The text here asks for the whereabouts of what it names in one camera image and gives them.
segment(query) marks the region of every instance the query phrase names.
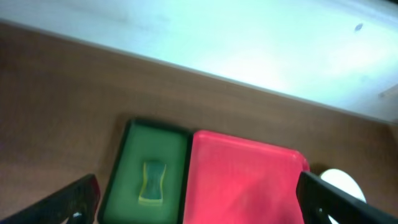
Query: white wall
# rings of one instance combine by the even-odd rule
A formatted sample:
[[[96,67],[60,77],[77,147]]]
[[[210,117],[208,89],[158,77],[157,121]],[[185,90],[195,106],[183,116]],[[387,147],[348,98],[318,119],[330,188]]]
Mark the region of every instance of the white wall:
[[[385,121],[398,7],[334,0],[0,0],[0,18]],[[355,31],[358,24],[362,29]]]

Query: tray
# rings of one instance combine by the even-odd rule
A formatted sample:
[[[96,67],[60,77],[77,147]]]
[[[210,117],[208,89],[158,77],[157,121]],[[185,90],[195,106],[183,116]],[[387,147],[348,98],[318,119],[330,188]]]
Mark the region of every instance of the tray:
[[[303,223],[297,151],[210,131],[194,134],[184,224]]]
[[[148,119],[128,122],[98,212],[99,223],[181,223],[191,145],[192,133],[186,129]],[[152,160],[167,165],[161,206],[138,203],[143,164]]]

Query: wooden table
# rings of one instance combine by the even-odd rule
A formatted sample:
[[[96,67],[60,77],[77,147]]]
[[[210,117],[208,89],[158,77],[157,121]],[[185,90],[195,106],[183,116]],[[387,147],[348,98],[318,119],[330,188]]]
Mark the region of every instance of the wooden table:
[[[134,116],[296,149],[398,216],[388,125],[199,73],[0,24],[0,218],[87,173],[104,192]]]

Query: green tray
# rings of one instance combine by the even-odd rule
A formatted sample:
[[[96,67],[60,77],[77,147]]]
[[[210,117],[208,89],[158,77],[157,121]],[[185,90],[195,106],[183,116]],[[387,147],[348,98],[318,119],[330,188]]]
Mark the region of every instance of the green tray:
[[[191,146],[192,133],[186,129],[148,119],[128,122],[98,222],[182,223]],[[138,202],[144,161],[153,160],[167,165],[161,206]]]

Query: sponge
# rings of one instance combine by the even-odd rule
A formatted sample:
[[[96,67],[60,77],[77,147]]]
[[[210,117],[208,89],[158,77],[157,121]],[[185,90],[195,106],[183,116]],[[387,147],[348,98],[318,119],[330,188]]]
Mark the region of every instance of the sponge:
[[[159,161],[144,162],[144,180],[138,202],[141,205],[163,204],[163,178],[166,173],[166,164]]]

